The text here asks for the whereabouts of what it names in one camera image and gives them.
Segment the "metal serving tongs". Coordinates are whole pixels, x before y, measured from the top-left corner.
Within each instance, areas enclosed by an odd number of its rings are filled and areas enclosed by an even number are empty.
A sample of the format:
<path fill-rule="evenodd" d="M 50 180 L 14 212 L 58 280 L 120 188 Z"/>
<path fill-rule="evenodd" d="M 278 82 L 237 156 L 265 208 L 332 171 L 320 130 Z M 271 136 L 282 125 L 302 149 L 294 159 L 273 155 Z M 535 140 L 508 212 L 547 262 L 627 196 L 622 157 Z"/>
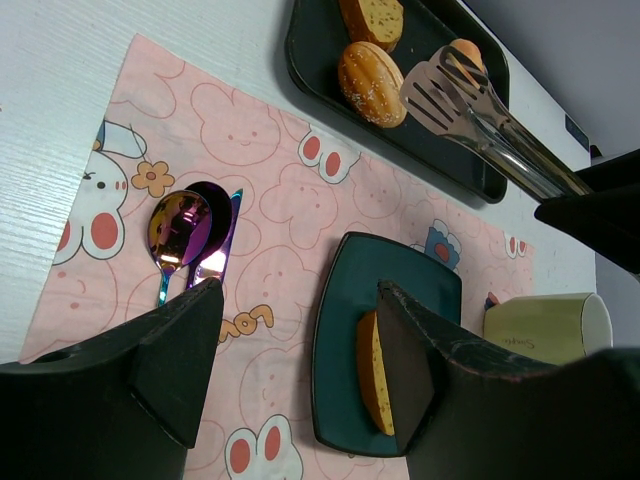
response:
<path fill-rule="evenodd" d="M 478 51 L 443 46 L 411 69 L 399 97 L 423 127 L 475 153 L 539 203 L 592 192 L 511 114 Z"/>

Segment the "sesame bun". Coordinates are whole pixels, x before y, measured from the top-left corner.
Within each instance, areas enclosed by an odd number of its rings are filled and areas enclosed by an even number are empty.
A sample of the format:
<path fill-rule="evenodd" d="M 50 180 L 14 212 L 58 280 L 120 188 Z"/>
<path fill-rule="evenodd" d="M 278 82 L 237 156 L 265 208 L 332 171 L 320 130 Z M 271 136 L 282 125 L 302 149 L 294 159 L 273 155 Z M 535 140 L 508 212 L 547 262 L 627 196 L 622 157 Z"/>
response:
<path fill-rule="evenodd" d="M 366 41 L 348 45 L 339 60 L 340 89 L 354 111 L 380 128 L 398 127 L 407 115 L 400 101 L 404 77 L 391 56 Z"/>

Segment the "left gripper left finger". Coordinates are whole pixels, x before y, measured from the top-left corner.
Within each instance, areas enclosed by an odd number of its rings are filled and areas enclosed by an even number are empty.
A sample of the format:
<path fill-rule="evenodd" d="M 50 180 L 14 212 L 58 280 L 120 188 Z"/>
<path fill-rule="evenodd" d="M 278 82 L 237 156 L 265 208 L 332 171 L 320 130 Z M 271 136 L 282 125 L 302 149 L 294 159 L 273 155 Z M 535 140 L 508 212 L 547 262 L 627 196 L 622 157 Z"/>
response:
<path fill-rule="evenodd" d="M 1 367 L 5 479 L 180 479 L 220 333 L 206 280 L 102 334 Z"/>

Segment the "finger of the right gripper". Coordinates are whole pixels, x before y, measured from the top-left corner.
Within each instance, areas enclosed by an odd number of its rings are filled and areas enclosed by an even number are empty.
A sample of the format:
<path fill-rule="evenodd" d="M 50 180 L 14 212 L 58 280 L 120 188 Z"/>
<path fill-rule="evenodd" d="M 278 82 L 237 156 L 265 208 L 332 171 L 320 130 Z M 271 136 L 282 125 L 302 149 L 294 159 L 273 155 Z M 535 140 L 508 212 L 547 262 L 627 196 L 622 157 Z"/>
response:
<path fill-rule="evenodd" d="M 543 202 L 534 216 L 631 274 L 639 272 L 639 152 L 580 170 L 588 195 Z"/>

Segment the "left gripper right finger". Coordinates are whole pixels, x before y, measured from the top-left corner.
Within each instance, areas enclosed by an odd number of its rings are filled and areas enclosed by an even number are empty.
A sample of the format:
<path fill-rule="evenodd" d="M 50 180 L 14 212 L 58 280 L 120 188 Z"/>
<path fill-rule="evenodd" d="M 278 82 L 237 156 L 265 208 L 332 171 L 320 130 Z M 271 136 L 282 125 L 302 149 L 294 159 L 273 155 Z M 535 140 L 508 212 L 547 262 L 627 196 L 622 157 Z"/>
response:
<path fill-rule="evenodd" d="M 395 440 L 413 479 L 635 479 L 639 352 L 554 366 L 378 285 Z"/>

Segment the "toast slice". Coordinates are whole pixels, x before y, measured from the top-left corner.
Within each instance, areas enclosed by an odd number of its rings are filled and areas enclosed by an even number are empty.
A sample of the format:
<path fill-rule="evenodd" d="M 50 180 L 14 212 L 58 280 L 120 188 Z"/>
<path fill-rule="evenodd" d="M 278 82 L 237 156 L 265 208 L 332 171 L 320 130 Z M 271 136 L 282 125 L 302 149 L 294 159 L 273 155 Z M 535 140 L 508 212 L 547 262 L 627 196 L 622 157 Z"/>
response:
<path fill-rule="evenodd" d="M 356 365 L 362 401 L 378 429 L 394 436 L 377 312 L 367 312 L 356 328 Z"/>

